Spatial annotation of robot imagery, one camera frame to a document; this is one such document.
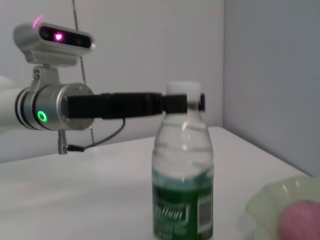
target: white wall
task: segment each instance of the white wall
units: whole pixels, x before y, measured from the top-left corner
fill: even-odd
[[[224,125],[320,176],[320,1],[226,0]]]
[[[199,81],[206,93],[212,126],[223,122],[223,0],[76,0],[79,28],[96,39],[96,50],[84,57],[89,87],[102,92],[165,92],[169,81]],[[71,0],[0,0],[0,74],[21,87],[31,82],[32,65],[14,45],[16,25],[45,21],[74,28]],[[63,83],[82,82],[81,69],[60,71]],[[154,135],[162,117],[130,119],[113,140]],[[99,140],[120,121],[96,120]],[[90,144],[90,131],[68,132],[68,142]],[[0,136],[0,162],[57,152],[57,133],[17,130]]]

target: bottle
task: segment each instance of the bottle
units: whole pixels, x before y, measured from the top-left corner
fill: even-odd
[[[152,154],[153,233],[160,240],[213,236],[214,153],[199,113],[201,86],[171,82],[167,95],[186,94],[187,113],[164,117]]]

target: cable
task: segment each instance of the cable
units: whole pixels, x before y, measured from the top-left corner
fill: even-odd
[[[106,141],[109,141],[110,139],[114,138],[116,135],[118,135],[126,126],[126,119],[125,118],[122,118],[122,125],[121,127],[115,131],[113,134],[111,134],[110,136],[98,141],[98,142],[94,142],[93,144],[90,144],[88,146],[77,146],[77,145],[68,145],[67,146],[67,150],[69,152],[84,152],[86,149],[89,149],[89,148],[92,148],[92,147],[95,147],[97,145],[100,145],[100,144],[103,144],[105,143]]]

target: bowl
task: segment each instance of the bowl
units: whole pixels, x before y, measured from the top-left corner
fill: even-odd
[[[297,176],[263,187],[246,205],[256,221],[255,240],[280,240],[278,222],[292,203],[309,200],[320,203],[320,178]]]

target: table surface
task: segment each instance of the table surface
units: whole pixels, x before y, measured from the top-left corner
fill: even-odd
[[[264,185],[302,175],[220,127],[214,151],[214,240],[252,240],[248,200]],[[0,238],[153,240],[154,137],[0,165]]]

